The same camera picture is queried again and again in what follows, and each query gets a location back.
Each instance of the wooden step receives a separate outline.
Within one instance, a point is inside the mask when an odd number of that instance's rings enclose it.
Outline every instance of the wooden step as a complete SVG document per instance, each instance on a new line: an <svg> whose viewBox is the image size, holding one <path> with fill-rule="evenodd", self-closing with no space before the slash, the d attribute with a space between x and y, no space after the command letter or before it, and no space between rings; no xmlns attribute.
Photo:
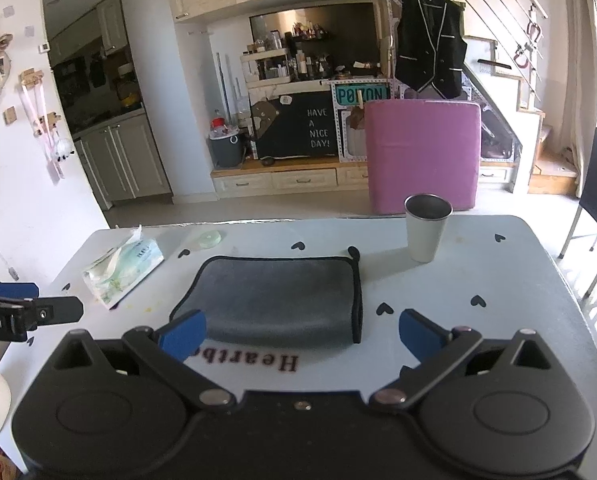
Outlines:
<svg viewBox="0 0 597 480"><path fill-rule="evenodd" d="M572 164L555 153L544 152L534 164L528 193L574 196L577 178Z"/></svg>

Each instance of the kitchen counter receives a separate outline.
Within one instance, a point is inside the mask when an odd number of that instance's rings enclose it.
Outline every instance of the kitchen counter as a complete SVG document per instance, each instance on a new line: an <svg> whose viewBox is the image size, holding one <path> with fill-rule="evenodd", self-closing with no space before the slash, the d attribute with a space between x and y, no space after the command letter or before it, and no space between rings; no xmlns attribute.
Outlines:
<svg viewBox="0 0 597 480"><path fill-rule="evenodd" d="M78 132L72 133L72 140L79 140L81 137L85 137L87 134L95 132L97 130L104 130L108 126L112 126L112 124L118 124L121 121L125 121L127 119L131 119L133 117L137 117L139 115L144 115L146 113L145 108L139 108L138 110L132 110L131 112L127 112L125 114L113 117L111 119L107 119L101 123L94 124L85 130L80 130Z"/></svg>

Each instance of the yellow object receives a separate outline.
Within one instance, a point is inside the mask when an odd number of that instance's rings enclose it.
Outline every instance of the yellow object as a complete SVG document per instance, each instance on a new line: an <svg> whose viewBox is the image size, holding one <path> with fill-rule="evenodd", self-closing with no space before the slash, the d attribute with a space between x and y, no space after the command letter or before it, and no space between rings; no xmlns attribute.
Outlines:
<svg viewBox="0 0 597 480"><path fill-rule="evenodd" d="M140 95L130 94L127 97L125 97L125 99L123 99L120 102L120 104L123 106L123 108L127 108L127 107L130 107L131 105L138 103L139 101L140 101Z"/></svg>

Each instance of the stainless steel cup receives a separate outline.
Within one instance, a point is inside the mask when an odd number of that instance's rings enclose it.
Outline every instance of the stainless steel cup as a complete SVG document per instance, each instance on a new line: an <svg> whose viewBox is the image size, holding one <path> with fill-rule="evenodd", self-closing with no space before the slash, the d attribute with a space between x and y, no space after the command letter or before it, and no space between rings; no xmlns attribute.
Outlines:
<svg viewBox="0 0 597 480"><path fill-rule="evenodd" d="M431 262L439 248L452 206L440 196L422 193L405 200L407 247L416 262Z"/></svg>

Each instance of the wooden clothespin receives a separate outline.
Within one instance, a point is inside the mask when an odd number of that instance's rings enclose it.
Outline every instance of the wooden clothespin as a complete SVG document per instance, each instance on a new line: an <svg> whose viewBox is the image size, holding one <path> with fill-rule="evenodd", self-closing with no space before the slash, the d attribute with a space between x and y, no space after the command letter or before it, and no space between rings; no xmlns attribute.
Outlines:
<svg viewBox="0 0 597 480"><path fill-rule="evenodd" d="M56 123L59 122L62 118L63 117L58 115L56 112L48 113L48 123L50 124L50 130L54 130L56 128ZM45 128L45 117L40 116L38 118L38 122L45 129L45 131L47 131L47 128Z"/></svg>
<svg viewBox="0 0 597 480"><path fill-rule="evenodd" d="M21 85L28 90L34 88L36 85L43 84L43 70L35 72L33 68L30 68L19 75L19 80Z"/></svg>

